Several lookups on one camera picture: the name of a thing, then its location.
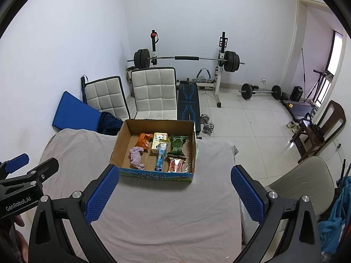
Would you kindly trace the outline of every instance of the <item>blue gripper pad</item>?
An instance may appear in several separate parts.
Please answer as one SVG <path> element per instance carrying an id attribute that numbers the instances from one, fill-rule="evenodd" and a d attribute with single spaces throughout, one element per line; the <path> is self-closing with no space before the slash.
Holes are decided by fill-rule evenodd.
<path id="1" fill-rule="evenodd" d="M 87 201 L 85 219 L 88 224 L 99 219 L 118 181 L 119 170 L 113 166 Z"/>
<path id="2" fill-rule="evenodd" d="M 29 163 L 29 157 L 27 154 L 23 153 L 20 156 L 17 156 L 6 163 L 5 171 L 7 173 L 13 173 L 18 169 L 22 168 L 23 166 Z"/>
<path id="3" fill-rule="evenodd" d="M 258 182 L 264 191 L 260 189 L 260 187 L 255 183 L 257 181 L 252 180 L 241 165 L 237 165 L 232 168 L 230 178 L 251 219 L 259 224 L 262 224 L 269 205 L 268 199 L 265 196 L 265 189 Z M 259 193 L 261 194 L 261 197 L 252 187 L 253 185 L 256 186 L 255 188 L 260 190 Z"/>

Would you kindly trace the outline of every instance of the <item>gray bedsheet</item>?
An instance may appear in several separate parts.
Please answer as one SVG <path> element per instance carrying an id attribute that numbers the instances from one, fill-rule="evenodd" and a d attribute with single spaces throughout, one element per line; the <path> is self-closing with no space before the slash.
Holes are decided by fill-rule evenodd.
<path id="1" fill-rule="evenodd" d="M 51 198 L 69 197 L 109 164 L 115 136 L 65 129 L 46 147 L 59 171 L 43 185 Z M 234 145 L 199 140 L 192 183 L 121 176 L 92 226 L 121 262 L 233 262 L 241 251 L 239 196 L 230 181 Z M 77 255 L 85 258 L 71 226 L 65 226 Z"/>

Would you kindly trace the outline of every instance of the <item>green snack package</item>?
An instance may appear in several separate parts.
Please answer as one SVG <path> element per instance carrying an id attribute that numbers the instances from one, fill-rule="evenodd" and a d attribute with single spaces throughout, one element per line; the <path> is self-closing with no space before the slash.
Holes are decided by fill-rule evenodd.
<path id="1" fill-rule="evenodd" d="M 183 156 L 185 157 L 183 151 L 181 150 L 181 147 L 185 143 L 185 141 L 188 139 L 187 136 L 179 136 L 179 135 L 171 135 L 171 144 L 172 144 L 172 149 L 170 152 L 167 153 L 168 156 Z"/>

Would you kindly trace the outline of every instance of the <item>human hand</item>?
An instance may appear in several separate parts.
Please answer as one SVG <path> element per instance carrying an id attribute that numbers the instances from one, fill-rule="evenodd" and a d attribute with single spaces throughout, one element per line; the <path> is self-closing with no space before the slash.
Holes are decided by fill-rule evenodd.
<path id="1" fill-rule="evenodd" d="M 15 216 L 13 218 L 13 221 L 20 227 L 24 226 L 24 221 L 22 220 L 20 215 Z M 23 237 L 22 233 L 20 233 L 18 230 L 16 230 L 16 232 L 17 232 L 18 239 L 20 241 L 20 248 L 21 248 L 23 261 L 28 263 L 28 250 L 29 250 L 28 243 Z"/>

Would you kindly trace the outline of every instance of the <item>dark blue cloth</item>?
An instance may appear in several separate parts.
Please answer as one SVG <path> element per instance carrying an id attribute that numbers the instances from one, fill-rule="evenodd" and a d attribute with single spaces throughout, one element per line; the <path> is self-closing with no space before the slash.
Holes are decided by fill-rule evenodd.
<path id="1" fill-rule="evenodd" d="M 318 225 L 322 252 L 334 254 L 339 245 L 343 227 L 349 226 L 351 217 L 351 177 L 345 179 L 340 196 L 335 201 L 330 217 Z"/>
<path id="2" fill-rule="evenodd" d="M 114 117 L 109 112 L 102 112 L 99 125 L 98 133 L 107 135 L 117 135 L 123 125 L 123 121 L 120 118 Z"/>

